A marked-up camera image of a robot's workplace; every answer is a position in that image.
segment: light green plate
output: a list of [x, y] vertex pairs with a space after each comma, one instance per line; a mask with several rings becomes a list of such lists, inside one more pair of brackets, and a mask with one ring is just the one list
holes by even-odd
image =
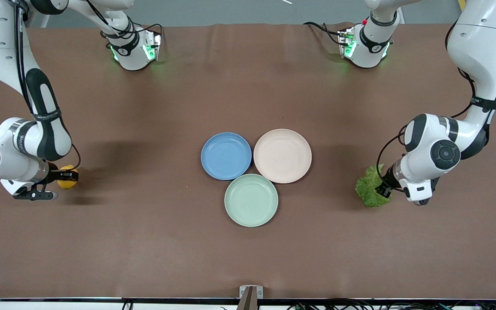
[[258, 174], [245, 174], [229, 184], [225, 193], [225, 209], [236, 223], [257, 227], [267, 223], [279, 205], [273, 183]]

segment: black arm band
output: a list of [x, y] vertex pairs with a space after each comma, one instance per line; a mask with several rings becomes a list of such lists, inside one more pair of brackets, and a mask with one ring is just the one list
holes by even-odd
[[496, 100], [487, 100], [484, 98], [473, 96], [470, 100], [470, 103], [472, 105], [479, 106], [480, 108], [496, 110]]
[[135, 36], [133, 38], [133, 40], [126, 45], [118, 46], [118, 45], [111, 44], [114, 51], [116, 51], [116, 53], [118, 53], [122, 56], [131, 55], [131, 51], [135, 49], [137, 44], [139, 44], [139, 37], [140, 37], [139, 33], [134, 33], [133, 35]]
[[51, 122], [61, 117], [61, 109], [57, 108], [55, 111], [47, 114], [32, 114], [32, 116], [39, 122]]
[[128, 20], [128, 24], [127, 24], [127, 27], [126, 27], [125, 30], [118, 30], [116, 28], [113, 28], [111, 25], [108, 25], [109, 28], [112, 28], [116, 32], [118, 32], [118, 35], [116, 35], [116, 34], [107, 34], [107, 33], [104, 33], [101, 30], [101, 37], [104, 37], [105, 39], [129, 39], [131, 37], [131, 35], [138, 34], [135, 31], [135, 27], [133, 27], [133, 22], [132, 22], [132, 20], [130, 19], [129, 16], [128, 16], [127, 20]]
[[386, 45], [388, 45], [388, 43], [390, 42], [391, 37], [387, 41], [382, 43], [374, 42], [366, 37], [363, 30], [365, 30], [365, 27], [361, 28], [359, 37], [361, 38], [361, 43], [364, 46], [368, 47], [370, 53], [380, 53], [380, 51], [382, 51], [382, 49], [384, 49], [384, 47], [386, 47]]
[[382, 26], [382, 27], [387, 27], [387, 26], [391, 26], [395, 23], [395, 20], [397, 19], [397, 11], [394, 12], [394, 19], [392, 19], [391, 22], [387, 22], [387, 23], [382, 23], [382, 22], [379, 22], [376, 19], [374, 19], [374, 17], [372, 17], [372, 12], [370, 13], [369, 17], [370, 17], [370, 20], [372, 21], [373, 24], [378, 25], [378, 26]]

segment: brown paper surface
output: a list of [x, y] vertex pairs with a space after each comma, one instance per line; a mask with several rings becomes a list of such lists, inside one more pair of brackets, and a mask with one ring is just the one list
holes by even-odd
[[[397, 194], [364, 208], [354, 191], [402, 125], [470, 100], [447, 29], [400, 25], [382, 63], [360, 69], [308, 26], [167, 28], [161, 62], [138, 72], [113, 61], [98, 30], [29, 29], [81, 180], [51, 184], [50, 202], [0, 186], [0, 298], [228, 298], [243, 284], [266, 298], [496, 298], [496, 115], [489, 145], [428, 206]], [[11, 116], [30, 117], [0, 82], [0, 123]], [[313, 165], [277, 185], [268, 224], [240, 227], [223, 205], [229, 182], [205, 174], [201, 148], [223, 131], [254, 147], [277, 128], [307, 139]], [[392, 145], [383, 162], [402, 151]]]

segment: white robotic arm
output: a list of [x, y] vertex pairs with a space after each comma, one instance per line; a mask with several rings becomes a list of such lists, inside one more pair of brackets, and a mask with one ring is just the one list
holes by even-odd
[[410, 202], [427, 204], [439, 178], [488, 142], [496, 112], [496, 0], [468, 1], [452, 28], [447, 51], [475, 87], [467, 115], [463, 120], [432, 114], [414, 118], [405, 130], [407, 155], [388, 169], [376, 188], [384, 196], [401, 188]]
[[386, 56], [399, 24], [397, 9], [420, 0], [365, 0], [370, 16], [362, 24], [340, 33], [341, 55], [362, 68], [372, 68]]
[[122, 67], [138, 70], [156, 59], [160, 36], [134, 27], [124, 12], [112, 11], [129, 8], [132, 3], [132, 0], [0, 0], [0, 81], [24, 96], [34, 118], [33, 121], [9, 118], [0, 125], [0, 180], [15, 198], [53, 199], [56, 193], [38, 191], [37, 184], [55, 179], [77, 180], [77, 173], [58, 170], [50, 162], [65, 157], [73, 145], [51, 83], [32, 55], [23, 17], [30, 8], [43, 14], [60, 14], [70, 6], [102, 28], [113, 50], [118, 51], [115, 58]]

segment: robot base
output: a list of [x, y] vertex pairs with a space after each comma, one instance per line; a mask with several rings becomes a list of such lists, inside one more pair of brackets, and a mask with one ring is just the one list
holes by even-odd
[[139, 43], [127, 56], [122, 55], [120, 49], [114, 50], [112, 46], [110, 47], [114, 54], [114, 59], [118, 61], [124, 69], [129, 71], [140, 70], [146, 67], [151, 61], [158, 61], [161, 35], [150, 30], [141, 31], [139, 32], [139, 35]]
[[340, 55], [342, 58], [349, 59], [354, 65], [362, 68], [372, 68], [378, 65], [382, 58], [386, 57], [390, 43], [386, 45], [378, 53], [371, 53], [368, 47], [361, 43], [360, 31], [363, 28], [362, 24], [348, 28], [346, 31], [338, 32], [338, 40], [340, 43], [346, 43], [348, 46], [340, 45]]

